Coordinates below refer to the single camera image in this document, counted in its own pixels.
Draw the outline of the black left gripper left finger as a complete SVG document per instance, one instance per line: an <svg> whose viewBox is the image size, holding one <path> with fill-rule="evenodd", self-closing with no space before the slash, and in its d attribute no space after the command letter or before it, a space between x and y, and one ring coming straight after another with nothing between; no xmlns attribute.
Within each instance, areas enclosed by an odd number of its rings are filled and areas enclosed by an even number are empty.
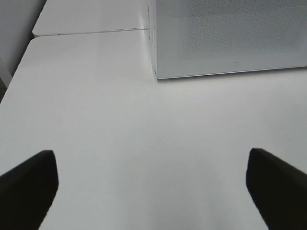
<svg viewBox="0 0 307 230"><path fill-rule="evenodd" d="M59 187L52 150L41 151L0 177L0 228L37 230Z"/></svg>

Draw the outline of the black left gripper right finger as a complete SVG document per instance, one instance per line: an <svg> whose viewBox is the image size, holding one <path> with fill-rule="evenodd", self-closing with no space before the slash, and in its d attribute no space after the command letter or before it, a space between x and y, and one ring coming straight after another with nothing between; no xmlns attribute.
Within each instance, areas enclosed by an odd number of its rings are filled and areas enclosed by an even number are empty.
<svg viewBox="0 0 307 230"><path fill-rule="evenodd" d="M264 149L250 150L246 186L270 230L307 228L307 175Z"/></svg>

